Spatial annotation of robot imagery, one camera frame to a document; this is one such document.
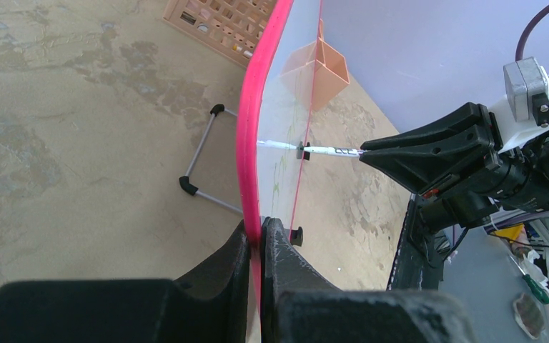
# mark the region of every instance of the purple wall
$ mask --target purple wall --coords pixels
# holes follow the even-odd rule
[[[467,101],[488,106],[503,96],[502,67],[514,60],[525,25],[548,3],[323,0],[322,18],[325,40],[403,132]],[[530,35],[528,56],[549,73],[549,15]]]

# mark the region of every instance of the wire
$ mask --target wire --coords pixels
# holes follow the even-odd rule
[[[528,212],[521,211],[520,213],[515,214],[514,216],[512,216],[510,218],[498,220],[497,225],[499,227],[502,227],[502,228],[511,227],[513,225],[523,223],[523,222],[527,222],[527,221],[530,221],[530,220],[548,218],[546,216],[547,214],[549,214],[549,210],[545,211],[545,212],[538,212],[538,213],[528,213]],[[492,229],[493,225],[486,225],[484,227],[485,227],[485,231],[487,231],[489,229]]]
[[[515,241],[514,239],[510,239],[508,237],[498,236],[497,234],[493,234],[493,232],[488,233],[488,235],[497,237],[497,238],[502,239],[504,241],[508,241],[508,243],[516,243],[516,244],[521,244],[521,245],[525,245],[527,247],[533,247],[533,248],[549,248],[549,245],[545,245],[545,244],[527,244],[527,243]]]
[[[460,246],[460,243],[462,243],[462,240],[464,240],[464,237],[466,237],[466,234],[468,233],[468,229],[464,229],[460,236],[457,238],[457,242],[453,245],[453,247],[450,249],[450,251],[442,258],[441,263],[437,266],[433,266],[432,263],[430,263],[430,258],[428,256],[428,245],[426,244],[426,239],[422,238],[424,241],[425,251],[426,251],[426,263],[430,266],[430,268],[437,269],[438,267],[441,267],[445,261],[453,254],[453,252]]]
[[[450,248],[451,246],[449,245],[449,239],[445,238],[441,239],[441,242],[439,243],[439,245],[437,245],[436,251],[439,253],[447,252]]]
[[[518,217],[525,216],[525,215],[528,215],[528,214],[530,214],[530,213],[517,214],[514,217],[504,219],[504,220],[498,222],[498,224],[495,224],[495,222],[492,219],[491,220],[491,225],[484,226],[483,228],[485,229],[485,232],[490,232],[490,231],[487,231],[487,230],[491,230],[491,229],[494,229],[495,231],[504,230],[504,229],[507,229],[509,227],[514,227],[515,225],[519,225],[519,224],[527,224],[527,223],[534,222],[536,220],[549,219],[549,216],[541,216],[541,217],[536,217],[536,218],[533,218],[533,219],[527,218],[527,219],[521,219],[518,222],[507,223],[507,222],[511,221],[512,219],[516,219]]]
[[[525,50],[525,43],[527,43],[527,38],[529,37],[529,34],[533,29],[535,28],[535,25],[538,25],[540,20],[542,20],[546,14],[549,14],[549,4],[548,6],[544,7],[542,11],[539,11],[538,14],[536,14],[529,24],[525,27],[523,30],[523,33],[521,34],[521,37],[519,38],[519,42],[517,44],[517,51],[515,53],[515,60],[520,61],[523,59],[523,51]]]
[[[533,144],[531,144],[531,145],[533,146],[532,150],[533,150],[534,154],[539,154],[540,153],[540,150],[543,148],[544,142],[546,141],[546,139],[548,137],[549,137],[549,130],[546,131],[545,133],[541,134],[540,136],[538,136],[538,138],[536,138],[533,141]]]

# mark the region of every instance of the black rubber foot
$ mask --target black rubber foot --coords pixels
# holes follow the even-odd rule
[[[186,176],[180,177],[179,181],[180,181],[180,187],[184,190],[184,192],[190,195],[194,196],[199,190],[199,188],[195,187],[193,184],[190,183],[189,177],[186,177]]]
[[[220,112],[223,112],[224,110],[225,110],[224,105],[218,104],[216,106],[213,106],[212,110],[209,111],[209,113],[217,116]]]
[[[297,227],[297,230],[292,230],[292,238],[290,243],[296,247],[301,247],[304,242],[304,229],[302,227]]]

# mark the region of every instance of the yellow object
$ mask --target yellow object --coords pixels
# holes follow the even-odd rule
[[[492,232],[493,235],[498,237],[506,237],[512,239],[513,241],[519,237],[521,230],[523,230],[523,224],[515,225],[514,227],[507,227],[506,229],[501,229]]]

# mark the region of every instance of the stained concrete floor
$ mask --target stained concrete floor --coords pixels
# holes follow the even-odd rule
[[[244,70],[164,24],[166,2],[0,0],[0,285],[176,278],[239,222],[177,178],[211,106],[237,108]],[[193,182],[239,204],[234,128],[216,120]],[[313,115],[310,141],[394,133],[353,82]],[[407,192],[358,161],[302,173],[299,251],[343,289],[382,289]]]

